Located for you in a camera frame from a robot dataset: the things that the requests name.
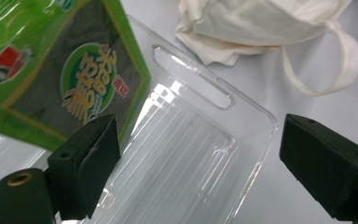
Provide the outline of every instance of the bag handle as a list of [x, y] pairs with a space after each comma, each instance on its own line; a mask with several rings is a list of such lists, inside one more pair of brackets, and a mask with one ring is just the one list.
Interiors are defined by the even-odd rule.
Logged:
[[314, 91], [305, 85], [293, 71], [284, 46], [282, 49], [282, 62], [284, 72], [289, 82], [297, 87], [301, 92], [311, 96], [320, 96], [333, 93], [347, 88], [358, 75], [358, 43], [351, 36], [345, 33], [338, 21], [329, 21], [325, 23], [328, 32], [336, 36], [341, 51], [341, 66], [339, 74], [333, 84], [324, 91]]

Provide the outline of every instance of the seaweed snack bag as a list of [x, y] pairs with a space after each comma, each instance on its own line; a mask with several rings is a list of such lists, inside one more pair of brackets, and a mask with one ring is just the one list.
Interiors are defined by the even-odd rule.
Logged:
[[0, 133], [54, 150], [115, 114], [123, 143], [149, 81], [118, 0], [0, 1]]

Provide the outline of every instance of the cartoon character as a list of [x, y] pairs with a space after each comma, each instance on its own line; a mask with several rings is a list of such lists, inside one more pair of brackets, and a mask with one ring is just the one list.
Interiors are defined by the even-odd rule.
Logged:
[[34, 51], [29, 46], [22, 51], [10, 45], [5, 47], [0, 52], [0, 83], [13, 79], [33, 56]]

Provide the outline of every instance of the white cloth bag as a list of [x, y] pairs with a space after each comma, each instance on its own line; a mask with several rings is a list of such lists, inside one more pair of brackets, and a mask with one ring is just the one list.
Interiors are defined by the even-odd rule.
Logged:
[[[358, 74], [358, 43], [337, 21], [351, 0], [181, 0], [176, 36], [209, 64], [233, 65], [240, 54], [280, 49], [289, 81], [308, 95], [340, 91]], [[334, 83], [314, 91], [293, 72], [285, 46], [324, 32], [338, 39], [341, 67]]]

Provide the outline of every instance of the white table surface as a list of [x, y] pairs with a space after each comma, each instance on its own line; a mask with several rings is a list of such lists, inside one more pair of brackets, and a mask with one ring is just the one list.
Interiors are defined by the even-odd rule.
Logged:
[[[128, 14], [197, 59], [175, 38], [174, 29], [180, 20], [178, 3], [122, 0]], [[358, 1], [353, 1], [339, 20], [344, 30], [358, 40]], [[339, 49], [331, 35], [296, 44], [288, 52], [295, 71], [315, 89], [327, 87], [338, 71]], [[280, 127], [235, 223], [350, 223], [334, 220], [324, 211], [280, 161], [279, 149], [287, 113], [316, 119], [358, 144], [358, 78], [344, 91], [315, 98], [290, 85], [282, 71], [279, 51], [242, 56], [233, 67], [218, 63], [207, 67], [274, 114]]]

